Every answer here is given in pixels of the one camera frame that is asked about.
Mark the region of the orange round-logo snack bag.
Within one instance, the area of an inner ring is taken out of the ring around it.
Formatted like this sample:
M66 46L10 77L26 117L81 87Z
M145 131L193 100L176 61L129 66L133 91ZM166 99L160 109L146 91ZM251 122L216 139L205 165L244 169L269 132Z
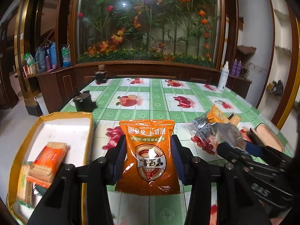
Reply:
M174 120L122 120L127 154L115 190L141 196L180 193L172 153Z

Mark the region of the green yellow cracker pack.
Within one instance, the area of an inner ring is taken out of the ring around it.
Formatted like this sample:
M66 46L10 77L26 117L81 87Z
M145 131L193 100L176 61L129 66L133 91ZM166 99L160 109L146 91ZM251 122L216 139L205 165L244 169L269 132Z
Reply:
M17 198L28 207L33 207L33 184L27 180L31 165L28 162L21 166L17 187Z

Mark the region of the open black glasses case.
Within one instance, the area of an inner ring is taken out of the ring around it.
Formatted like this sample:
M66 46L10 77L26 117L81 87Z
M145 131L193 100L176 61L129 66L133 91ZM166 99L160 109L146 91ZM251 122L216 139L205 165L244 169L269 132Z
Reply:
M250 136L254 143L260 146L269 146L277 151L284 152L282 142L264 123L260 123L255 128L250 128Z

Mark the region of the clear grey snack packet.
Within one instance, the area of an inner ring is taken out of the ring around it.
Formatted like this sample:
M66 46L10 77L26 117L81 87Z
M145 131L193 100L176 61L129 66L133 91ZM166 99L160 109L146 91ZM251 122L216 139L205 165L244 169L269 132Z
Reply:
M212 134L211 123L205 115L193 119L192 122L188 123L188 128L202 141L208 141Z

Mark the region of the silver foil packet right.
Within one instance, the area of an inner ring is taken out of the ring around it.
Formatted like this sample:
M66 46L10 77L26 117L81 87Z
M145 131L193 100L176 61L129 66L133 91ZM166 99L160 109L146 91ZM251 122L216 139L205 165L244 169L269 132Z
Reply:
M211 123L211 132L219 144L226 142L231 147L241 151L246 150L246 141L239 132L239 129L231 123Z

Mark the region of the orange flat snack packet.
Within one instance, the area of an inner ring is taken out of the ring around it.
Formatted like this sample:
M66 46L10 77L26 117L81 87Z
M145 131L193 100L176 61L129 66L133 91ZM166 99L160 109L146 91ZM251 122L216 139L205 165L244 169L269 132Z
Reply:
M228 116L228 119L229 119L229 122L233 125L235 125L236 127L238 126L238 124L240 123L241 121L241 117L238 116L237 114L235 113L231 113L229 116Z

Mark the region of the large orange cracker pack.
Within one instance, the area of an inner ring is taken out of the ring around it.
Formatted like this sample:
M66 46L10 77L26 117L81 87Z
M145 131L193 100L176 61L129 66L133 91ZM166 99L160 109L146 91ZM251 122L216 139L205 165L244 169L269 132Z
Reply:
M224 113L215 105L211 107L206 118L210 123L230 123L228 117L225 116Z

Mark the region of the yellow storage box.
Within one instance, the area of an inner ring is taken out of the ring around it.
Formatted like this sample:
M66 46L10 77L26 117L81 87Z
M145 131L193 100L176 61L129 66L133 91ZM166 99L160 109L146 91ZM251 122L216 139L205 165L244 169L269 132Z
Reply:
M94 120L86 112L54 112L38 118L22 142L10 170L7 206L26 224L42 196L34 186L49 188L62 164L89 163Z

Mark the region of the black holder near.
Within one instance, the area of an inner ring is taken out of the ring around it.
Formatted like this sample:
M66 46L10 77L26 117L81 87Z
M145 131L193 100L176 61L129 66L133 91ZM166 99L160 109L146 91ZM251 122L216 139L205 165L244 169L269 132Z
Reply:
M97 108L96 102L92 101L92 97L89 90L84 90L76 94L73 97L73 103L75 104L77 112L89 112L92 113Z

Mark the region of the black holder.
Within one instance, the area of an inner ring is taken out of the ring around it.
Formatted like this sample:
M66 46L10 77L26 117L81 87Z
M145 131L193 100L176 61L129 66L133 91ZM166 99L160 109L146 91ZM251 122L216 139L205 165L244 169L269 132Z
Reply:
M73 103L75 104L77 112L89 112L92 113L97 108L96 102L92 101L92 97L89 90L84 90L76 94L73 97Z
M102 84L107 82L106 70L104 64L98 65L98 71L95 72L95 78L97 84Z

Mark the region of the white spray bottle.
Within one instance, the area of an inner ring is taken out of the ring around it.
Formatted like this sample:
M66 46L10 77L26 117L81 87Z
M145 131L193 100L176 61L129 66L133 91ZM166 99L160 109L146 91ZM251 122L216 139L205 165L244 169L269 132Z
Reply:
M219 79L219 83L218 83L219 91L224 91L226 84L227 84L228 75L229 75L229 62L226 61L224 67L222 68L221 74L220 74L220 79Z

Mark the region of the black holder far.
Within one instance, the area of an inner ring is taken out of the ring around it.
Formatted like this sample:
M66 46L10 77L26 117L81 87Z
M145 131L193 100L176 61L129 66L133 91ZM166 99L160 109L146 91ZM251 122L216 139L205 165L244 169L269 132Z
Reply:
M104 64L98 65L98 71L95 72L95 78L97 84L102 84L107 82L106 70Z

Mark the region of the purple bottles on shelf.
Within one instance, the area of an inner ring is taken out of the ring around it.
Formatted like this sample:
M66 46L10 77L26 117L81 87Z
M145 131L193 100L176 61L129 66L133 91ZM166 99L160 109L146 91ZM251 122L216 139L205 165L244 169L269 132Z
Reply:
M232 64L232 69L231 69L231 75L239 77L242 69L242 63L241 61L238 61L235 59Z

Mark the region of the white bucket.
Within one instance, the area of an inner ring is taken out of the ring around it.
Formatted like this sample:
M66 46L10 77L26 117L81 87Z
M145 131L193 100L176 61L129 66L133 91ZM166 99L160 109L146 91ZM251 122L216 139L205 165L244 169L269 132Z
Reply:
M43 98L42 93L37 94L37 95L34 97L34 100L35 100L35 101L38 103L38 105L40 106L43 115L48 115L49 112L48 112L47 106L46 106L46 104L45 104L45 100L44 100L44 98Z

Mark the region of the blue bottles on shelf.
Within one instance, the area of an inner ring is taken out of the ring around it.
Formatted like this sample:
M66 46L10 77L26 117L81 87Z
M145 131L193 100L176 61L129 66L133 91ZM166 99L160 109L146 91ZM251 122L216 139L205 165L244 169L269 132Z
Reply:
M39 46L34 56L38 73L57 69L56 43L50 41L45 46Z

